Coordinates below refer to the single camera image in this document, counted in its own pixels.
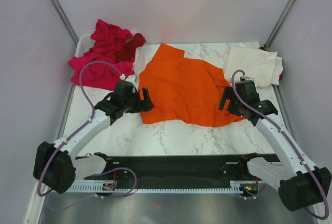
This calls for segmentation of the orange t shirt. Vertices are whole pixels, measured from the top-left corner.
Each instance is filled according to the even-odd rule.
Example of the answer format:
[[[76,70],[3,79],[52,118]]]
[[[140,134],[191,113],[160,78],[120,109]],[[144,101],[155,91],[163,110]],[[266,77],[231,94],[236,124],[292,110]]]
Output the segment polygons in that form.
[[[139,88],[147,88],[154,108],[142,112],[144,124],[181,120],[203,127],[223,127],[242,117],[219,110],[230,83],[221,68],[204,60],[186,58],[184,50],[161,44],[139,75]]]

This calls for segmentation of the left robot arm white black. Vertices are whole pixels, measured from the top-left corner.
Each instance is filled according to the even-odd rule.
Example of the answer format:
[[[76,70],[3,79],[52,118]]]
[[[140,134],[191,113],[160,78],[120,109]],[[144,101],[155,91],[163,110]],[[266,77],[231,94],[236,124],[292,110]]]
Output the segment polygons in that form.
[[[53,143],[42,142],[38,146],[33,171],[34,178],[38,180],[37,188],[46,185],[61,194],[77,180],[94,175],[102,179],[112,177],[114,167],[107,162],[106,155],[97,153],[78,159],[78,154],[124,114],[150,111],[153,107],[147,88],[139,90],[127,80],[118,82],[113,92],[93,105],[87,120],[67,136]]]

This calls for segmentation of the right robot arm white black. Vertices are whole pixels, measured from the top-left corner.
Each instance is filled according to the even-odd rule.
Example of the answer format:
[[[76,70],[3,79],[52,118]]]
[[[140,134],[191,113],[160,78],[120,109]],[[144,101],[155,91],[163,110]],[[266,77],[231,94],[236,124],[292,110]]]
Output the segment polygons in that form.
[[[280,166],[261,155],[251,153],[241,157],[238,174],[243,179],[255,176],[275,189],[284,206],[291,212],[324,203],[329,213],[327,194],[331,173],[319,168],[297,145],[285,128],[282,117],[270,100],[260,100],[252,80],[242,79],[226,87],[219,110],[247,119],[265,137]]]

